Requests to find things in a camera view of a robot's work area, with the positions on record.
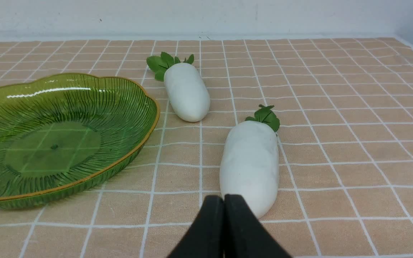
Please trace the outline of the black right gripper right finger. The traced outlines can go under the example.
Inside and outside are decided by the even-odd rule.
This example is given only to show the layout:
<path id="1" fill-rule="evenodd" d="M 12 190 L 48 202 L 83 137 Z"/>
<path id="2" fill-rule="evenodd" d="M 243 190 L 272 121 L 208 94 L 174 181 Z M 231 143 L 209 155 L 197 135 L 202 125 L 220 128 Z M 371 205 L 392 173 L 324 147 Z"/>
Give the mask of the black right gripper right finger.
<path id="1" fill-rule="evenodd" d="M 241 195 L 225 195 L 225 258 L 290 258 Z"/>

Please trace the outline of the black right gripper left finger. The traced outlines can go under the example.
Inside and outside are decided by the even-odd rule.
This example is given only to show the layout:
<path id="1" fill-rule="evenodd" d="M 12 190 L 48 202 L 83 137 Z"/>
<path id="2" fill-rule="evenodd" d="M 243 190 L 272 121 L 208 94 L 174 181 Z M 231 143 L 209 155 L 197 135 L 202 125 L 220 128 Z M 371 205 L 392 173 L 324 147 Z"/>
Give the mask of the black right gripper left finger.
<path id="1" fill-rule="evenodd" d="M 223 199 L 217 195 L 206 196 L 192 225 L 167 257 L 221 258 L 223 222 Z"/>

